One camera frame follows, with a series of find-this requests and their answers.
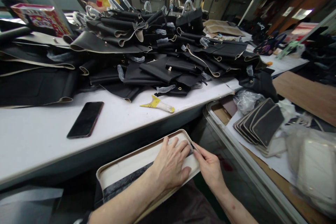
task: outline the hand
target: hand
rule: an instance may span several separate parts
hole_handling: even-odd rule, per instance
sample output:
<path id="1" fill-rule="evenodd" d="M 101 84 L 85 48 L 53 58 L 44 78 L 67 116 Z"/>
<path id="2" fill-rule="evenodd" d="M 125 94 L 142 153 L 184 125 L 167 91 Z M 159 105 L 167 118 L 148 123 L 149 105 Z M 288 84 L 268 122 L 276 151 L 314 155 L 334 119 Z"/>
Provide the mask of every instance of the hand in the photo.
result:
<path id="1" fill-rule="evenodd" d="M 194 151 L 194 156 L 199 162 L 202 176 L 213 193 L 227 190 L 225 185 L 221 165 L 216 155 L 208 152 L 198 144 L 194 143 L 200 151 Z"/>
<path id="2" fill-rule="evenodd" d="M 182 165 L 187 157 L 190 146 L 186 140 L 176 146 L 179 139 L 175 137 L 168 145 L 168 137 L 163 139 L 162 147 L 153 165 L 148 169 L 153 172 L 154 178 L 164 189 L 181 186 L 189 177 L 190 167 Z"/>
<path id="3" fill-rule="evenodd" d="M 94 3 L 94 2 L 90 2 L 90 1 L 89 1 L 87 4 L 90 5 L 90 6 L 92 6 L 92 7 L 95 8 L 95 9 L 98 8 L 98 5 L 97 5 L 96 3 Z"/>

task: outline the yellow tool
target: yellow tool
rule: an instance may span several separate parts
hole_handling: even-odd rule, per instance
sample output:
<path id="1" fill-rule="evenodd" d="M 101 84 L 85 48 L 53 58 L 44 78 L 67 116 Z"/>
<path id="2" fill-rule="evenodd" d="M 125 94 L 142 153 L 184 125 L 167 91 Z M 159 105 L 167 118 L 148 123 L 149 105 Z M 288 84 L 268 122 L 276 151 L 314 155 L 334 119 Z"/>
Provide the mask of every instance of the yellow tool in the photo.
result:
<path id="1" fill-rule="evenodd" d="M 173 113 L 175 111 L 174 107 L 169 106 L 168 104 L 163 103 L 159 98 L 155 97 L 152 95 L 153 100 L 151 103 L 140 105 L 140 107 L 152 107 L 152 108 L 157 108 L 161 109 L 170 113 Z"/>

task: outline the red box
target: red box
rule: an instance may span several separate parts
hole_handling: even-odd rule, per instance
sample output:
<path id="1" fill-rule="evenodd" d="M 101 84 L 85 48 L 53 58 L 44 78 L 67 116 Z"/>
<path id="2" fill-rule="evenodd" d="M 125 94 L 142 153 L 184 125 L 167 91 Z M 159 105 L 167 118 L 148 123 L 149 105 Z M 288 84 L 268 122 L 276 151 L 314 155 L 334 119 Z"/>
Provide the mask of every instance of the red box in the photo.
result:
<path id="1" fill-rule="evenodd" d="M 28 23 L 25 16 L 28 15 L 35 26 L 53 29 L 57 37 L 70 34 L 64 22 L 56 13 L 54 6 L 18 3 L 11 8 L 25 23 Z"/>

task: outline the stack of leather pieces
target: stack of leather pieces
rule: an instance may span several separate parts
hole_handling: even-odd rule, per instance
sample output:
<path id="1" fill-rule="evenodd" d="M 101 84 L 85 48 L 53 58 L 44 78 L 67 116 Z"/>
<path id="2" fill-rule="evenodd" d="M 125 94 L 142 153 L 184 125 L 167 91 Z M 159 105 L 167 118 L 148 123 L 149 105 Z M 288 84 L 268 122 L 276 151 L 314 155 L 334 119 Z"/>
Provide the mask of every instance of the stack of leather pieces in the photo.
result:
<path id="1" fill-rule="evenodd" d="M 276 135 L 283 121 L 280 107 L 268 98 L 235 122 L 233 127 L 263 156 L 270 157 L 286 151 L 284 138 Z"/>
<path id="2" fill-rule="evenodd" d="M 171 87 L 166 93 L 153 89 L 157 96 L 184 97 L 206 84 L 207 75 L 239 76 L 249 65 L 266 67 L 259 55 L 245 51 L 245 43 L 209 39 L 204 46 L 201 40 L 208 38 L 199 31 L 183 32 L 176 25 L 179 17 L 162 10 L 113 9 L 84 16 L 63 38 L 0 23 L 6 30 L 0 33 L 1 107 L 68 102 L 77 92 L 97 88 L 128 102 L 146 86 Z"/>

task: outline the phone screen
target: phone screen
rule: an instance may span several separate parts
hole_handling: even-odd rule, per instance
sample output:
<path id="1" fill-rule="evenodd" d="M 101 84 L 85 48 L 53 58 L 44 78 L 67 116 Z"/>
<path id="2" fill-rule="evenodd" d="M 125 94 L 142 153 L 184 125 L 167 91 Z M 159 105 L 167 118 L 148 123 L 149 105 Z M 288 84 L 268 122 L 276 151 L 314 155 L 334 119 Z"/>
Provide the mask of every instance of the phone screen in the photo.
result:
<path id="1" fill-rule="evenodd" d="M 103 105 L 102 101 L 86 103 L 68 133 L 67 138 L 89 137 L 95 127 Z"/>

